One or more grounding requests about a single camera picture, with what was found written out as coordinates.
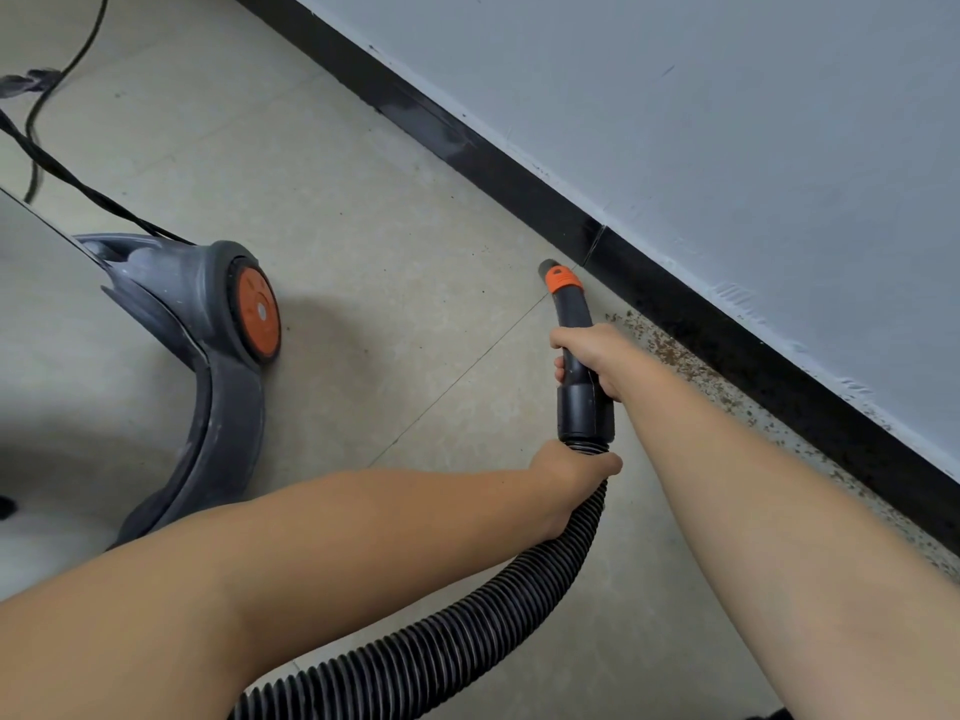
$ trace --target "human arm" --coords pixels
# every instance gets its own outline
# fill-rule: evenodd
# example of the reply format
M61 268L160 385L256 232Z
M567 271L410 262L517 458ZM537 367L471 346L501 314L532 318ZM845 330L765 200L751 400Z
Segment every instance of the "human arm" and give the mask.
M5 718L222 720L264 672L556 537L619 472L360 470L198 513L0 604Z
M703 573L798 720L960 717L956 586L613 326L551 341L623 402Z

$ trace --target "black baseboard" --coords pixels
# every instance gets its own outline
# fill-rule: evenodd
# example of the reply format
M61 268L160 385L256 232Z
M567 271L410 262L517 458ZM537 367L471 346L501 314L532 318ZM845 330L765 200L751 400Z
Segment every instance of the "black baseboard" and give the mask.
M237 0L637 311L960 554L960 483L295 0Z

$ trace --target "person's left arm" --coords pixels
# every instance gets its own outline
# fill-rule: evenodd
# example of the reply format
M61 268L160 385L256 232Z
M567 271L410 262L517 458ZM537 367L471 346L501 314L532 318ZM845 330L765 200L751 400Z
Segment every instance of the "person's left arm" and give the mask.
M0 604L5 718L210 718L270 669L563 532L620 471L342 472L198 513Z

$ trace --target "black tube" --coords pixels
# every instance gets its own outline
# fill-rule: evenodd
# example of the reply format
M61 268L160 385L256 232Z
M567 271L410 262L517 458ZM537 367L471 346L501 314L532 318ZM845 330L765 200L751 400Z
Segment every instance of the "black tube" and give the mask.
M591 325L581 287L556 290L554 302L562 326ZM614 437L613 406L596 374L577 364L571 383L564 378L558 388L559 436L578 452L601 454ZM231 720L415 720L450 700L520 646L560 603L594 542L606 492L603 483L573 511L558 538L524 551L460 601L247 692Z

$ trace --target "orange ring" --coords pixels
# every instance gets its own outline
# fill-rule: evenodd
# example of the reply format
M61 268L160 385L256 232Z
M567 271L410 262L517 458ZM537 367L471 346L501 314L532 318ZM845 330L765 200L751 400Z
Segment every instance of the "orange ring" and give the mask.
M546 282L546 289L550 291L551 296L568 285L575 285L580 290L584 289L584 284L580 282L580 278L574 275L573 270L566 265L553 265L546 271L543 280Z
M270 285L257 269L244 267L237 277L240 323L253 347L270 358L281 344L281 314Z

